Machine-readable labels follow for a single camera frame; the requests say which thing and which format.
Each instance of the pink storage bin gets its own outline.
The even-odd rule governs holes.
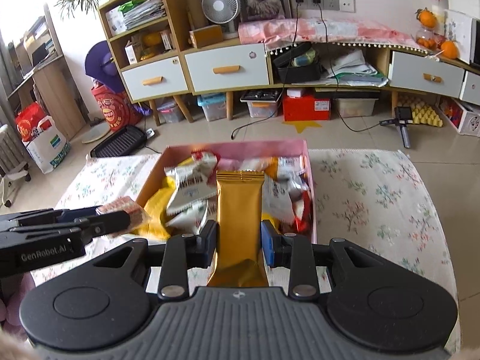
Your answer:
[[[162,187],[162,180],[165,177],[164,168],[174,167],[181,161],[191,155],[192,151],[211,150],[215,154],[223,158],[234,160],[246,160],[249,158],[259,157],[296,157],[303,156],[308,178],[308,184],[311,191],[312,201],[312,232],[311,242],[317,243],[317,221],[315,214],[315,194],[314,179],[311,175],[310,158],[308,156],[307,142],[302,139],[287,140],[258,140],[249,142],[222,142],[222,143],[196,143],[182,146],[167,147],[155,167],[152,169],[150,176],[143,186],[137,198],[137,203],[142,207],[145,206],[147,200],[153,196]]]

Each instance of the white shopping bag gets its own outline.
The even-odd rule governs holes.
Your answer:
[[[43,118],[38,123],[41,125],[46,119],[52,126],[43,131],[30,142],[23,142],[27,151],[43,173],[55,169],[70,151],[70,143],[55,127],[51,116]]]

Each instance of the metal screw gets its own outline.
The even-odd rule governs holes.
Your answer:
[[[160,290],[160,294],[162,294],[165,298],[178,298],[185,293],[185,289],[180,286],[165,286]]]
[[[298,286],[295,286],[293,288],[293,294],[300,298],[310,297],[315,295],[316,293],[317,290],[314,286],[311,286],[310,284],[299,284]]]

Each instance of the cat portrait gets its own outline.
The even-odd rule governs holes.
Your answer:
[[[248,20],[284,19],[282,0],[244,0]]]

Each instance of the wooden drawer handle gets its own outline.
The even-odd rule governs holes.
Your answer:
[[[423,78],[427,81],[431,81],[437,84],[441,84],[443,82],[442,77],[432,76],[431,74],[427,74],[427,73],[423,73]]]
[[[235,73],[236,71],[239,71],[239,70],[240,70],[240,65],[236,64],[235,66],[214,67],[213,73],[215,74]]]
[[[144,79],[142,81],[142,85],[154,85],[154,84],[159,84],[161,83],[163,80],[163,77],[162,76],[158,76],[158,77],[153,77],[152,79]]]

